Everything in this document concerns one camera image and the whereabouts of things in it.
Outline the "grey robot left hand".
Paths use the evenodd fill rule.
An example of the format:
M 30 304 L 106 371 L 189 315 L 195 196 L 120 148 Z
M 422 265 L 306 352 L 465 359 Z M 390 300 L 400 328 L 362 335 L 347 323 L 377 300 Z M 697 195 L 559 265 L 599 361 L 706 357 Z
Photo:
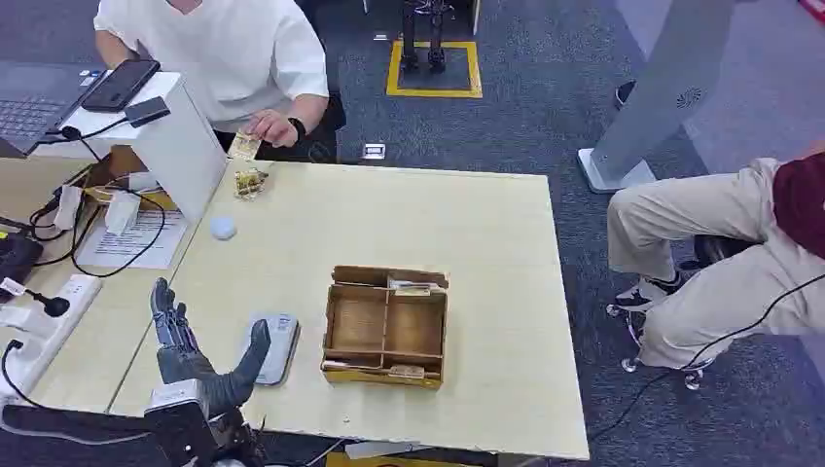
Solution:
M 260 319 L 253 324 L 249 343 L 238 364 L 231 372 L 219 374 L 197 344 L 186 316 L 186 304 L 175 301 L 175 293 L 165 278 L 155 281 L 149 303 L 160 344 L 157 360 L 162 381 L 166 384 L 187 379 L 200 381 L 211 417 L 244 405 L 253 393 L 269 353 L 271 337 L 267 321 Z

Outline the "person's hand with watch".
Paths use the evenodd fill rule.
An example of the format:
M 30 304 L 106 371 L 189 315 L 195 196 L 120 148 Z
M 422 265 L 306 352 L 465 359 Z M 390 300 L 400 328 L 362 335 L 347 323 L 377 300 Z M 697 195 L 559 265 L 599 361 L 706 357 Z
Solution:
M 272 109 L 265 109 L 254 114 L 244 132 L 268 142 L 275 148 L 292 147 L 299 139 L 298 131 L 289 119 Z

